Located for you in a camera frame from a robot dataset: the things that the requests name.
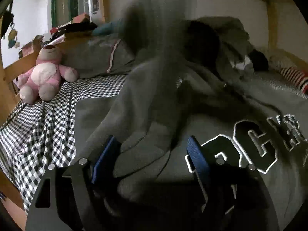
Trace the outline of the red white striped cloth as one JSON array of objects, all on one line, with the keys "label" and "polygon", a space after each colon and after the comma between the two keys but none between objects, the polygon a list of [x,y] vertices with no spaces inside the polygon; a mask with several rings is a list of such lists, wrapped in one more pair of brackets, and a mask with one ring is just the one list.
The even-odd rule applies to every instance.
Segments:
[{"label": "red white striped cloth", "polygon": [[307,94],[307,73],[294,67],[282,68],[280,74],[294,86],[296,86],[302,93]]}]

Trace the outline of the teal pillow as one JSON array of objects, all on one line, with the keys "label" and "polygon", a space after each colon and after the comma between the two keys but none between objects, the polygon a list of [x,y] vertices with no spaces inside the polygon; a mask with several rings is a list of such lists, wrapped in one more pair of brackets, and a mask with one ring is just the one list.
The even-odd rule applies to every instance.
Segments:
[{"label": "teal pillow", "polygon": [[120,36],[120,33],[124,26],[124,20],[115,20],[111,21],[109,23],[104,23],[102,25],[97,26],[92,31],[92,36],[105,36],[110,34],[115,34],[116,36]]}]

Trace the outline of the pink plush bear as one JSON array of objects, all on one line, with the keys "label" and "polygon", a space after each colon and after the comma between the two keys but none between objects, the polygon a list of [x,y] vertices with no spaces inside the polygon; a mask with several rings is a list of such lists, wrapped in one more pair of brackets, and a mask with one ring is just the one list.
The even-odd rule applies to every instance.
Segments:
[{"label": "pink plush bear", "polygon": [[51,101],[58,93],[61,80],[75,82],[78,73],[61,64],[62,52],[54,45],[43,47],[35,66],[18,76],[17,87],[21,100],[34,104],[38,99]]}]

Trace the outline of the grey lettered hoodie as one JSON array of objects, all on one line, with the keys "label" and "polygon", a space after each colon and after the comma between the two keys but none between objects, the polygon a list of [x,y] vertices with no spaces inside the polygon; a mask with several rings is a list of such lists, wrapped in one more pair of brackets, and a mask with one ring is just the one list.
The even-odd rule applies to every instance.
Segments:
[{"label": "grey lettered hoodie", "polygon": [[99,230],[206,230],[202,192],[185,161],[194,136],[230,164],[254,164],[279,230],[307,230],[307,97],[275,74],[231,68],[214,31],[175,5],[138,0],[121,31],[138,65],[113,98],[76,108],[77,157],[121,144]]}]

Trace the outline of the green framed door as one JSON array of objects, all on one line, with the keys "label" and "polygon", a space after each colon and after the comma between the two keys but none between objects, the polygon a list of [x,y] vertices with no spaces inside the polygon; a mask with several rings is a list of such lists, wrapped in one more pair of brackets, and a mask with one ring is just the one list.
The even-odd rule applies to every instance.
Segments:
[{"label": "green framed door", "polygon": [[52,27],[62,26],[81,14],[89,14],[88,0],[51,0]]}]

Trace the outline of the grey quilt with pink stripe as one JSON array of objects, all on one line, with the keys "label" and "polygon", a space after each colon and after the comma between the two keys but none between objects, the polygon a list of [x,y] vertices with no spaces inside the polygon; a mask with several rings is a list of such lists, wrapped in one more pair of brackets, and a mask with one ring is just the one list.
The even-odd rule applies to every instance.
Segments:
[{"label": "grey quilt with pink stripe", "polygon": [[129,73],[135,56],[115,34],[96,36],[65,51],[62,64],[77,70],[80,78]]}]

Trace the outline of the clutter pile on desk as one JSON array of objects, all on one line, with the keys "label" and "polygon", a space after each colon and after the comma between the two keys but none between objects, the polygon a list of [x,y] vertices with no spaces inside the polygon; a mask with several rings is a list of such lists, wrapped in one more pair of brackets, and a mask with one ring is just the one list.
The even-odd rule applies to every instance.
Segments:
[{"label": "clutter pile on desk", "polygon": [[51,37],[43,40],[44,35],[36,35],[35,38],[25,44],[19,51],[19,58],[25,57],[35,51],[38,51],[47,44],[58,41],[58,38],[65,34],[90,32],[97,28],[98,25],[90,21],[90,16],[86,13],[80,14],[65,25],[53,27],[50,31]]}]

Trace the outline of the wooden bunk bed frame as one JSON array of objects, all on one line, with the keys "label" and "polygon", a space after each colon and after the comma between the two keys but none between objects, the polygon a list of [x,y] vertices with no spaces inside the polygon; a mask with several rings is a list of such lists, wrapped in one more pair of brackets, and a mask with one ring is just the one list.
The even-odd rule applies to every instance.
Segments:
[{"label": "wooden bunk bed frame", "polygon": [[[127,10],[137,1],[138,0],[133,0],[124,10],[120,19],[118,20],[124,20]],[[220,42],[220,48],[224,52],[224,55],[233,70],[242,73],[250,72],[254,74],[265,74],[265,73],[275,74],[276,76],[278,76],[279,79],[284,81],[292,88],[296,89],[301,95],[307,97],[307,94],[302,93],[296,86],[294,86],[291,82],[287,81],[280,74],[280,70],[282,68],[287,68],[287,67],[297,68],[296,65],[297,63],[300,62],[300,59],[297,57],[293,57],[292,59],[290,59],[288,53],[282,49],[264,49],[256,47],[251,42],[249,34],[244,28],[240,19],[233,16],[202,16],[199,18],[191,18],[190,13],[192,8],[195,7],[197,4],[196,0],[152,0],[152,1],[157,6],[164,6],[167,4],[175,5],[182,10],[182,16],[185,21],[200,21],[206,24],[208,28],[211,28],[211,30],[214,31],[216,39]],[[76,32],[73,33],[72,37],[70,37],[67,41],[63,43],[53,44],[51,42],[47,45],[57,46],[61,50],[63,58],[65,51],[67,51],[69,48],[74,47],[79,43],[86,42],[89,39],[93,38],[94,36],[92,36],[91,34],[92,31],[79,32],[79,33]],[[139,63],[139,58],[138,58],[139,50],[133,46],[129,46],[127,41],[124,40],[124,38],[122,37],[121,33],[120,36],[118,37],[119,39],[123,40],[126,43],[131,53],[135,56],[134,59],[135,64],[133,66],[134,69]],[[31,53],[30,55],[22,57],[21,59],[12,63],[8,67],[1,68],[1,125],[5,123],[8,116],[17,106],[17,104],[20,101],[22,101],[19,95],[19,88],[17,87],[18,76],[26,73],[28,70],[30,70],[32,67],[35,66],[37,57],[41,49]],[[127,74],[115,74],[115,75],[124,75],[126,78],[130,74],[130,72]],[[77,141],[86,140],[85,133],[79,135],[74,133],[74,136],[75,136],[75,148]],[[77,161],[79,161],[79,158],[77,157],[77,149],[76,149],[76,156],[73,158],[70,165],[75,164]],[[1,202],[2,203],[6,203],[8,201],[12,202],[13,209],[15,210],[15,213],[10,213],[6,209],[1,209],[1,217],[3,217],[5,221],[7,221],[10,228],[12,229],[18,228],[26,230],[26,222],[30,208],[28,212],[25,211],[17,187],[8,179],[8,177],[5,175],[2,169],[1,169],[1,175],[6,179],[6,185],[9,187],[8,192],[6,192],[5,190],[1,190]]]}]

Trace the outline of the black white checkered bedsheet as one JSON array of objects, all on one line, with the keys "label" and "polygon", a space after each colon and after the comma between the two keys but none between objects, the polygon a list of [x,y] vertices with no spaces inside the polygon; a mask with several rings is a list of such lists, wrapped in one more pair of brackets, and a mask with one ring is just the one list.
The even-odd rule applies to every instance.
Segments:
[{"label": "black white checkered bedsheet", "polygon": [[26,212],[48,165],[68,166],[76,156],[77,102],[116,96],[124,81],[124,75],[65,81],[52,101],[20,101],[1,125],[1,169],[17,187]]}]

